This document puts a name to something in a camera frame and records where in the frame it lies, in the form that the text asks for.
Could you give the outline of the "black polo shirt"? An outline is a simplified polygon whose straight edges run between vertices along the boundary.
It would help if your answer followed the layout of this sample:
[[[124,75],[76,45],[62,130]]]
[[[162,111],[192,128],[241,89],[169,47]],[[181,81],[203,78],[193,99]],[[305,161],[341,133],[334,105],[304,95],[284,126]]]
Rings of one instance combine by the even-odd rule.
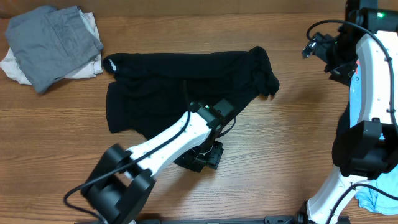
[[[232,111],[225,123],[258,95],[274,96],[280,87],[267,52],[248,51],[210,54],[116,53],[102,61],[113,75],[106,95],[106,119],[111,133],[135,130],[152,139],[171,127],[193,101],[216,110],[226,100]]]

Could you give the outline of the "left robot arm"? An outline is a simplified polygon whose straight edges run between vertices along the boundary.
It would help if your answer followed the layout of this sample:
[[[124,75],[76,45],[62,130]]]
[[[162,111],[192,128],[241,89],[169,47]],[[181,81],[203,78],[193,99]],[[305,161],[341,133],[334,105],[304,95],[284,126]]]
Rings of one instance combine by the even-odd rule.
[[[99,213],[102,223],[131,223],[141,212],[156,178],[173,162],[195,172],[217,169],[223,153],[216,138],[234,107],[226,99],[210,106],[193,102],[171,127],[137,146],[108,148],[81,193]]]

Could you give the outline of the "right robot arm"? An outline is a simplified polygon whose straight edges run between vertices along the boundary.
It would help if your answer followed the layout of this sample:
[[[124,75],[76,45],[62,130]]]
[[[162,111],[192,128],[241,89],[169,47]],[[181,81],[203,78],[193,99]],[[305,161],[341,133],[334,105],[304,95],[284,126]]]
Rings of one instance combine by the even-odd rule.
[[[307,31],[302,55],[317,56],[349,103],[332,147],[333,170],[320,190],[283,223],[348,223],[345,206],[397,166],[397,13],[374,0],[347,0],[338,35]]]

